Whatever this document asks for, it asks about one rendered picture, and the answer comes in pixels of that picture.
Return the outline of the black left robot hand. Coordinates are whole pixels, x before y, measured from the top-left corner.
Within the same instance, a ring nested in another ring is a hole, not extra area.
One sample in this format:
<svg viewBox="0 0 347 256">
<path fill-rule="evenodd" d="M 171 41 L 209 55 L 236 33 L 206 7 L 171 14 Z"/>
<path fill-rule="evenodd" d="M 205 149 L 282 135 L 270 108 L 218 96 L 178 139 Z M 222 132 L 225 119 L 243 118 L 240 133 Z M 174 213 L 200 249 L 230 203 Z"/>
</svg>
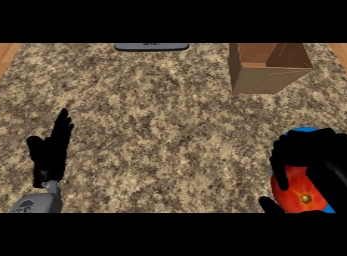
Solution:
<svg viewBox="0 0 347 256">
<path fill-rule="evenodd" d="M 38 136 L 26 138 L 32 170 L 32 187 L 41 188 L 50 180 L 60 181 L 64 172 L 66 149 L 73 124 L 67 110 L 62 109 L 54 120 L 50 135 L 41 139 Z"/>
</svg>

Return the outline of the open cardboard box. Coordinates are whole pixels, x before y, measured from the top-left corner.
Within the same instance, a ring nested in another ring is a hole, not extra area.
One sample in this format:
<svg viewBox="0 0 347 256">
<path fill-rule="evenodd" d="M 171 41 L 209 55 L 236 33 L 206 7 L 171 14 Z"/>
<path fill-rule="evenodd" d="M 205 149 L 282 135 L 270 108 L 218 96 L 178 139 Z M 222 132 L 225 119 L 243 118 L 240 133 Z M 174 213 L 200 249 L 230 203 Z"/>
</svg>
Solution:
<svg viewBox="0 0 347 256">
<path fill-rule="evenodd" d="M 230 43 L 231 92 L 276 94 L 311 70 L 301 43 Z"/>
</svg>

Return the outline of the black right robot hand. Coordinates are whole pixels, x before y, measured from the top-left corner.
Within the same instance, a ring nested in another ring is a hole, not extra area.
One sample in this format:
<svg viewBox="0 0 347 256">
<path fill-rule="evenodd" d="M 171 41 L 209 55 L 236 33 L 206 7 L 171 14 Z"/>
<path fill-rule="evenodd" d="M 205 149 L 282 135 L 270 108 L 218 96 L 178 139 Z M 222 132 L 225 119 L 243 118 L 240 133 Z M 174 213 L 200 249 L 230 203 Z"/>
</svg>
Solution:
<svg viewBox="0 0 347 256">
<path fill-rule="evenodd" d="M 330 128 L 289 130 L 273 142 L 270 186 L 258 198 L 268 214 L 347 214 L 347 134 Z"/>
</svg>

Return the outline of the dark grey appliance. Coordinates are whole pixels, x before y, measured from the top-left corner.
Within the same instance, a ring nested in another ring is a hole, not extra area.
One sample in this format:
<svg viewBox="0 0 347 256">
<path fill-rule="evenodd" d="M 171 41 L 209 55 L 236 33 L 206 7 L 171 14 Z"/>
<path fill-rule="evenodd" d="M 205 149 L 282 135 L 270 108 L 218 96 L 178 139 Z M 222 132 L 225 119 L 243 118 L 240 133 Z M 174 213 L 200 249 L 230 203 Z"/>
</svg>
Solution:
<svg viewBox="0 0 347 256">
<path fill-rule="evenodd" d="M 187 43 L 115 43 L 118 51 L 181 51 L 189 48 Z"/>
</svg>

